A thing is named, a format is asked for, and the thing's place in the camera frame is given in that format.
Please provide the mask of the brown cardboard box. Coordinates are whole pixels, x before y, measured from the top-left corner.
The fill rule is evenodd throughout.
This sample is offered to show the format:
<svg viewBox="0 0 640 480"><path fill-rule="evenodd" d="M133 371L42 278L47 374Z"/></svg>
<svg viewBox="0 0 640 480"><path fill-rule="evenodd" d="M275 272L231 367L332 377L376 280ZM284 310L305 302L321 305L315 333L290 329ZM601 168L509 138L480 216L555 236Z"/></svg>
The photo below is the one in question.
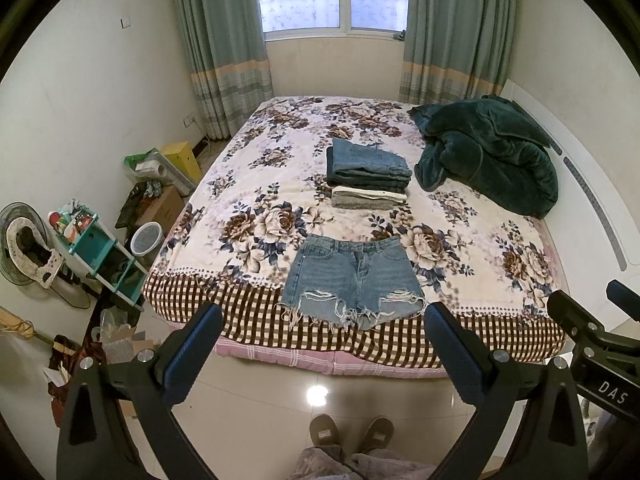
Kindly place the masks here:
<svg viewBox="0 0 640 480"><path fill-rule="evenodd" d="M173 185L168 186L163 189L160 197L154 198L139 214L134 226L140 228L145 223L157 222L162 227L163 233L168 235L183 208L184 200L178 190Z"/></svg>

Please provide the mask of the green curtain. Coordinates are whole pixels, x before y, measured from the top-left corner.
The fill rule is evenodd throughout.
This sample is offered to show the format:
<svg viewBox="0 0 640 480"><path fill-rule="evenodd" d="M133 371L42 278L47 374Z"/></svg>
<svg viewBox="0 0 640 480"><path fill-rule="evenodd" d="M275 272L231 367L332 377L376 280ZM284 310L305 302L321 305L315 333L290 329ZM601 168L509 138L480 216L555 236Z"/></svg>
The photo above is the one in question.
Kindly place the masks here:
<svg viewBox="0 0 640 480"><path fill-rule="evenodd" d="M499 94L518 0L409 0L399 99L452 103Z"/></svg>
<svg viewBox="0 0 640 480"><path fill-rule="evenodd" d="M229 139L273 98L259 0L175 0L205 131Z"/></svg>

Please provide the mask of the right green curtain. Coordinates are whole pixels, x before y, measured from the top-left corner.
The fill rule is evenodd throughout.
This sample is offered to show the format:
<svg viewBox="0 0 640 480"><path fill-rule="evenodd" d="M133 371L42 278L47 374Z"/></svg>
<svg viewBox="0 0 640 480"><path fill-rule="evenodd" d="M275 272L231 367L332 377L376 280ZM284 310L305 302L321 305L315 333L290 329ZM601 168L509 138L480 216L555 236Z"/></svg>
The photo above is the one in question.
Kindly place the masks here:
<svg viewBox="0 0 640 480"><path fill-rule="evenodd" d="M518 0L409 0L399 99L452 103L499 94Z"/></svg>

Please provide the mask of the green white bag pile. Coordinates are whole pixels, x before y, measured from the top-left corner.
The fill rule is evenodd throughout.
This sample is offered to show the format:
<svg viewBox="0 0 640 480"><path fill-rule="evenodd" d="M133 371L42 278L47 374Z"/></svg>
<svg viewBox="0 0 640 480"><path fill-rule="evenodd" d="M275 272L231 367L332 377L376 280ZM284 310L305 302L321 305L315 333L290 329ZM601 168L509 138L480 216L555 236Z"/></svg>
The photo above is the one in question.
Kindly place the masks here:
<svg viewBox="0 0 640 480"><path fill-rule="evenodd" d="M195 183L157 148L125 156L122 169L132 182L157 180L162 185L174 186L182 197L190 196L196 188Z"/></svg>

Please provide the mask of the left green curtain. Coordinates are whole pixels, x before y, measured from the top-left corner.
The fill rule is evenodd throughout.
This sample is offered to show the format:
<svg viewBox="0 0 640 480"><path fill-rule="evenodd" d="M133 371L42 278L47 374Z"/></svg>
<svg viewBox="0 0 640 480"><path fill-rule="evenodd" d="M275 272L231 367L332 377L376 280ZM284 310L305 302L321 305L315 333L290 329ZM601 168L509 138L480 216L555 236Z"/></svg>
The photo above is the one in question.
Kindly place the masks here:
<svg viewBox="0 0 640 480"><path fill-rule="evenodd" d="M259 0L175 0L205 131L229 139L273 98Z"/></svg>

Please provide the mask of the electric standing fan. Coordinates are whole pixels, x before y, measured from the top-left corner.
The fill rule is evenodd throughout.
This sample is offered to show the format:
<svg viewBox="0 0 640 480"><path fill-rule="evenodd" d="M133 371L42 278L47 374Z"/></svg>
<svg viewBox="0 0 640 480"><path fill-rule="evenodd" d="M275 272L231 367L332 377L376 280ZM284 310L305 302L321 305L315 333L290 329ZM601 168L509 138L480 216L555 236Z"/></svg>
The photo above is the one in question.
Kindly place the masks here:
<svg viewBox="0 0 640 480"><path fill-rule="evenodd" d="M1 274L13 285L53 285L64 263L50 246L40 215L29 204L13 202L1 211Z"/></svg>

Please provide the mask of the folded white grey pants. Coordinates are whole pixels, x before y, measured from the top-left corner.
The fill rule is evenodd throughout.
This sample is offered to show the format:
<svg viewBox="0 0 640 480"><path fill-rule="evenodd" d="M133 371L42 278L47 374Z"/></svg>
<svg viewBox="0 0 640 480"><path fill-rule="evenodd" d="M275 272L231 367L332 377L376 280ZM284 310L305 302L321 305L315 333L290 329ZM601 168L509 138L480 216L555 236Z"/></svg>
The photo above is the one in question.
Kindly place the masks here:
<svg viewBox="0 0 640 480"><path fill-rule="evenodd" d="M343 209L389 210L403 205L407 201L404 193L382 190L363 190L349 186L336 186L332 190L333 207Z"/></svg>

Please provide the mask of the left brown slipper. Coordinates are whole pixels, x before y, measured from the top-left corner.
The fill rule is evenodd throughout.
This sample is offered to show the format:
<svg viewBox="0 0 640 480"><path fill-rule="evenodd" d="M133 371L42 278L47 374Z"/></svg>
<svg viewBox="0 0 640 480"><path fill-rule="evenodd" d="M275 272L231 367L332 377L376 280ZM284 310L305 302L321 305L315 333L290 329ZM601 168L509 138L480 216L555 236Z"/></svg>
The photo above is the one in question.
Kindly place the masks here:
<svg viewBox="0 0 640 480"><path fill-rule="evenodd" d="M340 433L330 415L314 416L309 424L309 435L317 450L325 452L334 460L342 460L345 457Z"/></svg>

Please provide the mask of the teal shelf rack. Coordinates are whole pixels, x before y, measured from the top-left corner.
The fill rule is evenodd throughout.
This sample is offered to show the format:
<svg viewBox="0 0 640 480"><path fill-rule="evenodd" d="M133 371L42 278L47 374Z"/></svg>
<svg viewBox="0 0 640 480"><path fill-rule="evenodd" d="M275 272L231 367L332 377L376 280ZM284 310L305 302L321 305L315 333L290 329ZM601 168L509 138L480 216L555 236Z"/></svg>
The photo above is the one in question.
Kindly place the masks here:
<svg viewBox="0 0 640 480"><path fill-rule="evenodd" d="M48 223L58 240L109 292L128 306L142 310L146 270L88 206L71 200L51 211Z"/></svg>

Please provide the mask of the yellow box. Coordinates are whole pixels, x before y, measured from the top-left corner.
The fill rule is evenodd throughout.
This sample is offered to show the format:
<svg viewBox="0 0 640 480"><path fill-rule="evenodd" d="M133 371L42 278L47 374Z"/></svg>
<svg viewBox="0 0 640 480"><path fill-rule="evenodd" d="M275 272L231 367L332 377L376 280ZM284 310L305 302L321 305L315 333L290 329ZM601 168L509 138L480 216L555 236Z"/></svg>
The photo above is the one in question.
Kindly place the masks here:
<svg viewBox="0 0 640 480"><path fill-rule="evenodd" d="M188 141L166 144L160 152L194 184L202 180L201 167Z"/></svg>

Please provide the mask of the white bed headboard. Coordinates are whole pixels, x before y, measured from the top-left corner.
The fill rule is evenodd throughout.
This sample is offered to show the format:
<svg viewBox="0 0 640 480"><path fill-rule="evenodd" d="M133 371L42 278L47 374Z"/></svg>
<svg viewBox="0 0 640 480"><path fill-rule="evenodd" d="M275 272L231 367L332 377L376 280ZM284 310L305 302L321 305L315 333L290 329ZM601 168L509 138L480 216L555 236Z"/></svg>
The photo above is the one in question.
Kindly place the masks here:
<svg viewBox="0 0 640 480"><path fill-rule="evenodd" d="M639 230L628 208L596 160L550 110L510 80L502 96L521 105L550 136L559 199L546 225L568 291L608 328L619 326L628 315L606 299L606 285L617 280L639 289Z"/></svg>

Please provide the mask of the right brown slipper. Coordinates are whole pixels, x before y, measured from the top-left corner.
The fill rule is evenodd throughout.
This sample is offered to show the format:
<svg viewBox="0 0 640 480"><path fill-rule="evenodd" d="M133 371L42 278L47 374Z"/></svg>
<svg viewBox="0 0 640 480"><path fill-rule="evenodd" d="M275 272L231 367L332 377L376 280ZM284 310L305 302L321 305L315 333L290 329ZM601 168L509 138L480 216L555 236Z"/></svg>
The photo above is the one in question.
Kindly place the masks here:
<svg viewBox="0 0 640 480"><path fill-rule="evenodd" d="M384 416L375 417L364 433L357 452L369 453L373 450L384 450L393 439L394 433L395 427L390 419Z"/></svg>

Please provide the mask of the brown slipper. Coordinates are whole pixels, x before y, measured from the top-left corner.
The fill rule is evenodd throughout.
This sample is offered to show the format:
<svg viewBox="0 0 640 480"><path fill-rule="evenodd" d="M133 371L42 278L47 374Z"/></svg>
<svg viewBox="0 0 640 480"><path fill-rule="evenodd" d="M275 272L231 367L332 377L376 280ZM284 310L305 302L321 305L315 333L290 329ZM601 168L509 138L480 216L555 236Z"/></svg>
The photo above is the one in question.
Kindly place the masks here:
<svg viewBox="0 0 640 480"><path fill-rule="evenodd" d="M345 457L340 433L330 415L314 416L309 424L309 435L317 450L325 452L334 460L342 460Z"/></svg>
<svg viewBox="0 0 640 480"><path fill-rule="evenodd" d="M369 453L373 450L384 450L393 439L394 433L395 427L390 419L384 416L375 417L364 433L357 452Z"/></svg>

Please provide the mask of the folded dark blue jeans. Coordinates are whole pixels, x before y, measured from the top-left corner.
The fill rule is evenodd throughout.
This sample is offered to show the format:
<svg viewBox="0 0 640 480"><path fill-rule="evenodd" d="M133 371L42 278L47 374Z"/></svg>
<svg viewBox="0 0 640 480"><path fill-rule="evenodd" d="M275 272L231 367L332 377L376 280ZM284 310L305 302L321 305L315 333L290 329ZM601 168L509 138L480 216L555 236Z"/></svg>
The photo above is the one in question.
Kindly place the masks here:
<svg viewBox="0 0 640 480"><path fill-rule="evenodd" d="M326 180L363 190L405 192L412 171L405 159L391 152L334 138L326 149Z"/></svg>

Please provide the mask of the light blue denim shorts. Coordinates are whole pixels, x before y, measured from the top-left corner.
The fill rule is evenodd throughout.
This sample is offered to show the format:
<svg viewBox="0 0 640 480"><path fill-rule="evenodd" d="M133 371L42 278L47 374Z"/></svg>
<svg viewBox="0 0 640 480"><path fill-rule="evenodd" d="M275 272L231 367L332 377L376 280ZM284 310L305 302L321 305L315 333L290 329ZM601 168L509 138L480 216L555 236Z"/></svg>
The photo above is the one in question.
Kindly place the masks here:
<svg viewBox="0 0 640 480"><path fill-rule="evenodd" d="M416 272L397 236L351 242L309 235L281 295L288 324L302 318L332 330L370 330L425 309Z"/></svg>

